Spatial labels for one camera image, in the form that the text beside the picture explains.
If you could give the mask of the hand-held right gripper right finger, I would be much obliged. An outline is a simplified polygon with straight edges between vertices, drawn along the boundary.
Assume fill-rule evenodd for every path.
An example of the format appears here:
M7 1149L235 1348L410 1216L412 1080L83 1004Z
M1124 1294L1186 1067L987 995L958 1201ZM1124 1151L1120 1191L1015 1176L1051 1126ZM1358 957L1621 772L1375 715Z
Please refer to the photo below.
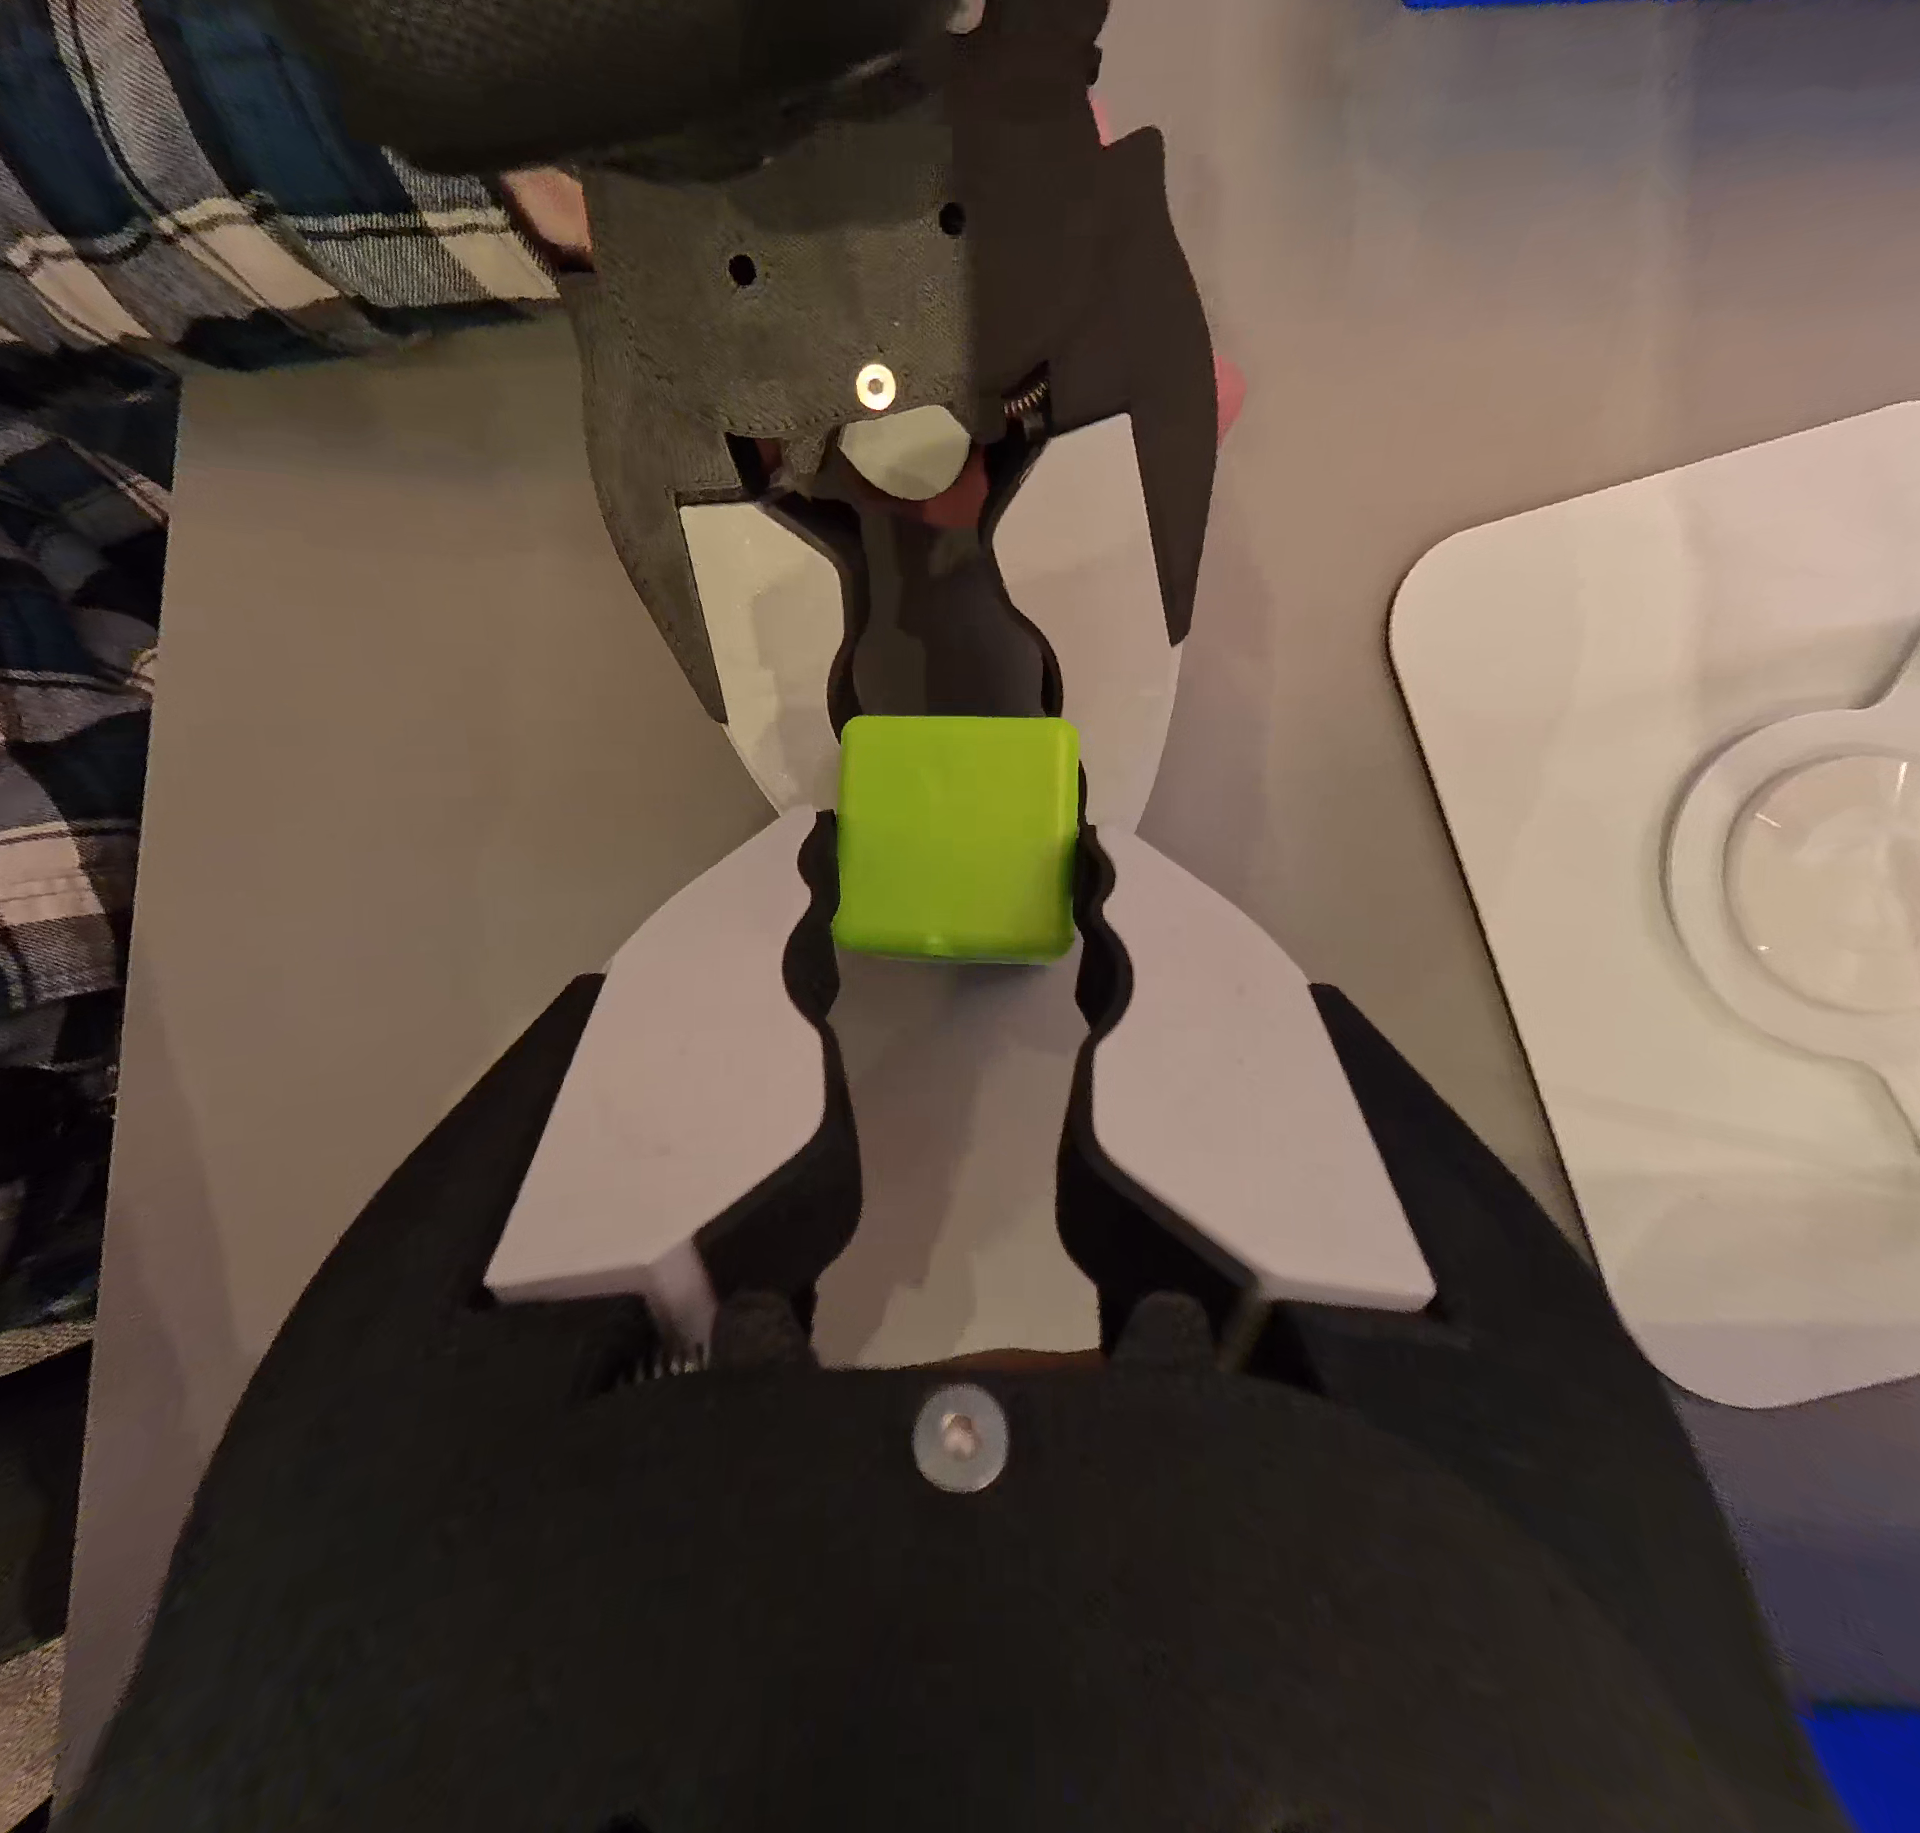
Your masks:
M1075 921L1062 1241L1101 1348L1158 1293L1231 1356L1282 1303L1425 1311L1433 1274L1302 965L1120 829L1081 834Z

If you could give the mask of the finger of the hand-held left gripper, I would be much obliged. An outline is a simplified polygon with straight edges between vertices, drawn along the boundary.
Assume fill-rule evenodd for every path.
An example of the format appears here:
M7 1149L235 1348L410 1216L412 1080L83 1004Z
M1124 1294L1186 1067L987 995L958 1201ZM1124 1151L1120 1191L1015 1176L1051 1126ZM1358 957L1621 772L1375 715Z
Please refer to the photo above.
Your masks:
M1053 653L1062 714L1081 736L1087 817L1140 829L1178 690L1133 421L1120 413L1041 446L990 525L1010 602Z
M831 810L870 617L856 511L791 496L680 520L735 754L778 813Z

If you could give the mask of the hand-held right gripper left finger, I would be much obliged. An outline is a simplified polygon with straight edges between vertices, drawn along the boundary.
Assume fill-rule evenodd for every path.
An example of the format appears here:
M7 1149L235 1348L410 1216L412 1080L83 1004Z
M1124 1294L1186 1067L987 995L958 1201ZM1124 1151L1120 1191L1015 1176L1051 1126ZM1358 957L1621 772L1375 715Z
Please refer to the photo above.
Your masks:
M637 1296L678 1348L739 1293L811 1316L862 1210L837 907L835 814L787 813L614 953L493 1249L495 1301Z

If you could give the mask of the green cube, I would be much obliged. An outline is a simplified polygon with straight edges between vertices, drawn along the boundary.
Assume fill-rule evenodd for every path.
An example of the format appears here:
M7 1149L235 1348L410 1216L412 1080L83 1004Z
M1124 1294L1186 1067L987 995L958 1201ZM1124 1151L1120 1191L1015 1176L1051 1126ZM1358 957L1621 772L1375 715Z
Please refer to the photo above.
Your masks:
M854 715L837 840L841 949L1053 962L1076 936L1081 736L1062 715Z

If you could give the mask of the person's left forearm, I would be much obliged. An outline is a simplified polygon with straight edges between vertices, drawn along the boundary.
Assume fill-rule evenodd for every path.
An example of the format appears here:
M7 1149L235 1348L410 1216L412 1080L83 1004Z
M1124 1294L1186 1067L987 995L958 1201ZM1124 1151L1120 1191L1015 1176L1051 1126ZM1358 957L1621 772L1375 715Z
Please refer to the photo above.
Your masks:
M7 358L251 372L557 309L493 179L358 139L255 0L3 0Z

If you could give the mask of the grey desk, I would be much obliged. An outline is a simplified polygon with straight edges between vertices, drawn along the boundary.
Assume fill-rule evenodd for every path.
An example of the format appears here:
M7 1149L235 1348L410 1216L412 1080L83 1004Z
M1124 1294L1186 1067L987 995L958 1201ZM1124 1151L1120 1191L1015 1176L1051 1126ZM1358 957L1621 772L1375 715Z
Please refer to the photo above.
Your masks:
M1916 396L1916 0L1112 0L1250 380L1147 838L1578 1216L1416 762L1436 542ZM56 1797L313 1270L767 805L601 532L569 333L187 381Z

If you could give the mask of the person's left hand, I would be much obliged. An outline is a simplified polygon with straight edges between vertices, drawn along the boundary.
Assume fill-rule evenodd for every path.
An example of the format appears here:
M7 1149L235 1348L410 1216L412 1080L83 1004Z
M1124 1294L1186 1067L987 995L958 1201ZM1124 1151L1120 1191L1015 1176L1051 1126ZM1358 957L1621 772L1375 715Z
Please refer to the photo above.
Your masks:
M581 179L556 166L506 172L498 179L506 213L553 271L589 271L591 228Z

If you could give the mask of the white stand with wooden board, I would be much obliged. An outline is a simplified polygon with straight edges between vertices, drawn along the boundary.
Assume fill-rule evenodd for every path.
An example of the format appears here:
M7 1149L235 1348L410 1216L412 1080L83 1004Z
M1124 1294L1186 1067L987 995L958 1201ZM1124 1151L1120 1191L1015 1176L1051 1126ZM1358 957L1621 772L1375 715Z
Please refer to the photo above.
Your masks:
M1465 529L1390 650L1575 1207L1693 1395L1918 1368L1918 405Z

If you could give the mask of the person's plaid shirt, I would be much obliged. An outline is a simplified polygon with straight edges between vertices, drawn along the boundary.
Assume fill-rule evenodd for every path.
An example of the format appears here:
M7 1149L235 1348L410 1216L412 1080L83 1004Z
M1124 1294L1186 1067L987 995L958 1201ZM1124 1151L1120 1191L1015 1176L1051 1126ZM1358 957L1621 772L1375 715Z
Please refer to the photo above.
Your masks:
M180 384L3 364L3 1316L97 1308Z

